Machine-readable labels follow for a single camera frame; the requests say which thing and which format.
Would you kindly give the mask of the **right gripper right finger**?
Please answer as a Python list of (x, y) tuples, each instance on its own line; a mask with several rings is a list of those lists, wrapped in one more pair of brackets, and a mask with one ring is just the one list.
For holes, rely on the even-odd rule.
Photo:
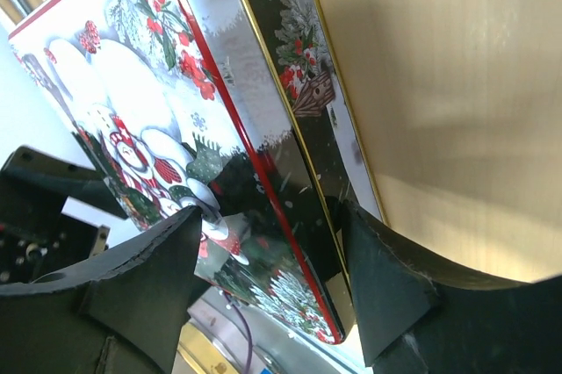
[(455, 263), (352, 202), (343, 248), (364, 361), (377, 373), (558, 373), (561, 279)]

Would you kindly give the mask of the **gold tin lid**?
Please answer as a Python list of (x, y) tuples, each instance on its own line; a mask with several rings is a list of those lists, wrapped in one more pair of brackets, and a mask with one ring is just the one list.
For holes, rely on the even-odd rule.
[(46, 0), (13, 53), (140, 229), (202, 216), (196, 275), (327, 344), (349, 325), (327, 198), (290, 81), (241, 0)]

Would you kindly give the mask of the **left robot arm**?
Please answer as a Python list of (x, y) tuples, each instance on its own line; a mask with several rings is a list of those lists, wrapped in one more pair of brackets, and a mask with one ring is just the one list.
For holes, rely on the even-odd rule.
[(107, 249), (109, 228), (62, 212), (68, 198), (127, 215), (96, 170), (28, 146), (1, 168), (1, 284), (31, 283)]

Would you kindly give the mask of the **gold cookie tin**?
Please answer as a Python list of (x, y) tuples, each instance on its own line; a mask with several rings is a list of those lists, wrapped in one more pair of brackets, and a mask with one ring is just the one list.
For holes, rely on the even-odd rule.
[(379, 213), (345, 83), (319, 0), (241, 0), (273, 90), (288, 118), (286, 139), (270, 143), (266, 167), (295, 227), (329, 323), (354, 320), (342, 247), (343, 207)]

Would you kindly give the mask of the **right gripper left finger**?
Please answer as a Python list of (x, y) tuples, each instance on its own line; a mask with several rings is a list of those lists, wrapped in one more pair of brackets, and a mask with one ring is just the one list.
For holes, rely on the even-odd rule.
[(29, 283), (1, 288), (3, 373), (170, 373), (198, 260), (201, 212)]

